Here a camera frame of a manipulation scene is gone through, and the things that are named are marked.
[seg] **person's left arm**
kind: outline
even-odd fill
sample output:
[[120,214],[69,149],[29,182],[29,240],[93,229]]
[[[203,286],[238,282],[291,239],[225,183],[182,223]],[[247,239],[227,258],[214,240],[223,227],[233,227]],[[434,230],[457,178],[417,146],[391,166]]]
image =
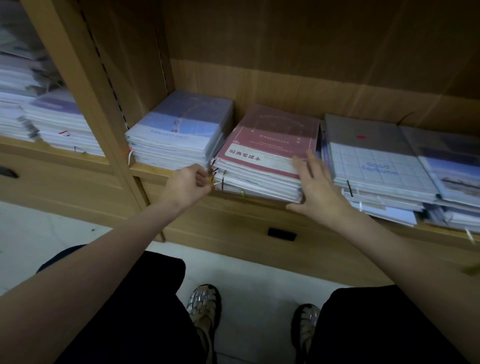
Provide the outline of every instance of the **person's left arm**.
[[199,165],[176,171],[158,203],[1,296],[0,361],[53,362],[155,236],[210,192],[207,177]]

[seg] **black drawer handle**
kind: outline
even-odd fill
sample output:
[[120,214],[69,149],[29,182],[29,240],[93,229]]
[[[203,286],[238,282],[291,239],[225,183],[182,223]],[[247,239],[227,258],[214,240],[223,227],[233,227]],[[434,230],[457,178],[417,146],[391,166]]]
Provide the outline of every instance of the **black drawer handle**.
[[282,229],[268,228],[268,236],[273,236],[274,238],[288,240],[289,242],[292,242],[297,237],[297,234]]
[[6,177],[18,178],[18,174],[16,174],[13,170],[5,167],[0,167],[0,174]]

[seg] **stack of books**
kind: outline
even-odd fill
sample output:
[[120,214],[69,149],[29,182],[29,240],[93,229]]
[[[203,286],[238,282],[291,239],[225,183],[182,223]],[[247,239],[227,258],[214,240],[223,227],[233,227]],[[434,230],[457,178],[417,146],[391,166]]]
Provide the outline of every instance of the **stack of books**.
[[437,187],[426,205],[427,221],[480,232],[480,139],[402,127],[420,163]]
[[325,115],[322,158],[357,209],[414,226],[438,190],[395,124]]
[[60,82],[20,3],[0,1],[0,135],[33,141],[36,130],[20,104]]
[[125,135],[137,162],[178,170],[208,168],[233,123],[233,101],[175,91]]
[[212,160],[217,190],[300,202],[292,157],[317,145],[320,120],[255,105]]
[[24,118],[38,130],[38,135],[56,148],[77,153],[104,156],[72,94],[58,88],[22,104]]

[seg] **white floor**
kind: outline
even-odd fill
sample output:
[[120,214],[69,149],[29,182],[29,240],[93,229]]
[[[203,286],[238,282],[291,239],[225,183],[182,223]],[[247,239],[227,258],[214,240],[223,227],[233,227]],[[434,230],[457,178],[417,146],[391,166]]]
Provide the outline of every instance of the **white floor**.
[[[32,276],[55,254],[93,241],[109,228],[0,202],[0,295]],[[219,364],[294,363],[290,321],[299,304],[322,306],[342,285],[173,243],[148,250],[185,261],[178,297],[200,284],[222,295],[215,347]]]

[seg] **foot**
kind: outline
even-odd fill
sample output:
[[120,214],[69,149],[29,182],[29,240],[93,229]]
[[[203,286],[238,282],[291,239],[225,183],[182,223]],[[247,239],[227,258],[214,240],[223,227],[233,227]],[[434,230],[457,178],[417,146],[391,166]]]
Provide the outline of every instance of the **foot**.
[[320,309],[313,304],[298,306],[293,314],[290,335],[297,351],[295,364],[304,364],[317,326]]
[[206,363],[216,363],[214,335],[220,321],[222,300],[220,293],[211,284],[198,286],[190,296],[187,311],[207,354]]

